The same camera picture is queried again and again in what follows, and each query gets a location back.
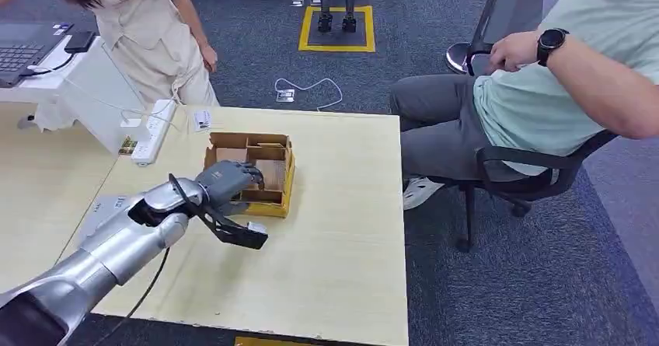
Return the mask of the person's hand with watch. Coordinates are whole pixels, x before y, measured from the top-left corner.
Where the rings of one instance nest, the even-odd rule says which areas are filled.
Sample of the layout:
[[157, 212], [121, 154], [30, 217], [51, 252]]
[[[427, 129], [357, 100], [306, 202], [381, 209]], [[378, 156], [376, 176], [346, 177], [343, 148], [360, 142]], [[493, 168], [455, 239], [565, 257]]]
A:
[[490, 51], [490, 71], [517, 72], [521, 67], [536, 63], [540, 32], [538, 30], [512, 33], [497, 41]]

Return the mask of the person's hand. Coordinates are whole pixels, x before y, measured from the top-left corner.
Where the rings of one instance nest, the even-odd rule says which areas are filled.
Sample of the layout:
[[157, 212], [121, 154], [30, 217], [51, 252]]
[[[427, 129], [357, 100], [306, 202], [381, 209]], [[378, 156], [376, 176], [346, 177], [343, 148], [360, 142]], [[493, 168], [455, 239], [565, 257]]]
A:
[[218, 56], [214, 48], [210, 44], [198, 44], [200, 52], [204, 61], [204, 67], [210, 72], [217, 70]]

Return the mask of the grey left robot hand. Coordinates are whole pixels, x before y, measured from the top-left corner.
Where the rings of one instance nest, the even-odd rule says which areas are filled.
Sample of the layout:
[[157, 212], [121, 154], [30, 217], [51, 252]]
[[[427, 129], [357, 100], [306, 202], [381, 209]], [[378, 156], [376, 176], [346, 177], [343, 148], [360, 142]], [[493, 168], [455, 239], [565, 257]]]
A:
[[201, 173], [195, 181], [204, 191], [204, 206], [223, 215], [244, 213], [249, 205], [234, 197], [252, 185], [264, 188], [263, 174], [252, 163], [222, 160]]

